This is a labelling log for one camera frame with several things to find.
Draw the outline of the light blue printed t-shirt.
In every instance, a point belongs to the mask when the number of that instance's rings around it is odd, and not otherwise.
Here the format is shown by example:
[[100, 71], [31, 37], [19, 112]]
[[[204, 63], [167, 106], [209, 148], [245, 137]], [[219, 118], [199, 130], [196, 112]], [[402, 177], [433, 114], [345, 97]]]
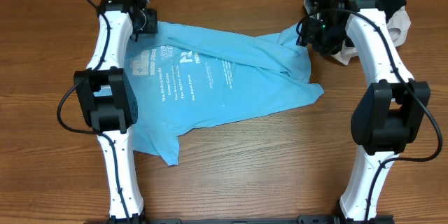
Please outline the light blue printed t-shirt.
[[289, 27], [247, 36], [160, 22], [156, 34], [130, 41], [125, 72], [138, 104], [136, 151], [179, 162], [179, 137], [313, 104], [307, 49]]

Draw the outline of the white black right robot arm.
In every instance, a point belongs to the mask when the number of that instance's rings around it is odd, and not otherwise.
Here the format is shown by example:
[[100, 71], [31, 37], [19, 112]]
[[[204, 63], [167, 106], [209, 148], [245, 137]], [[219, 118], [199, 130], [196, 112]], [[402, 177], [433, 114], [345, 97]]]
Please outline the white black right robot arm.
[[400, 60], [388, 24], [398, 19], [406, 0], [305, 0], [307, 15], [298, 22], [299, 46], [322, 55], [354, 49], [367, 90], [351, 116], [357, 144], [349, 184], [339, 211], [329, 223], [392, 223], [376, 207], [392, 164], [415, 140], [431, 95]]

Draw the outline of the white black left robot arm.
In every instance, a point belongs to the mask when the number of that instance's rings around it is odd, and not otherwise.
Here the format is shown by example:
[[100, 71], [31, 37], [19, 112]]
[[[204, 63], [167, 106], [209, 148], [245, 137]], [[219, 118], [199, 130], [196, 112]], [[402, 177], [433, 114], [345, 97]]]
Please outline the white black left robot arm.
[[99, 34], [84, 71], [73, 81], [85, 123], [101, 146], [110, 192], [109, 223], [145, 223], [132, 140], [137, 98], [125, 73], [130, 40], [158, 31], [157, 13], [148, 0], [101, 0], [95, 7]]

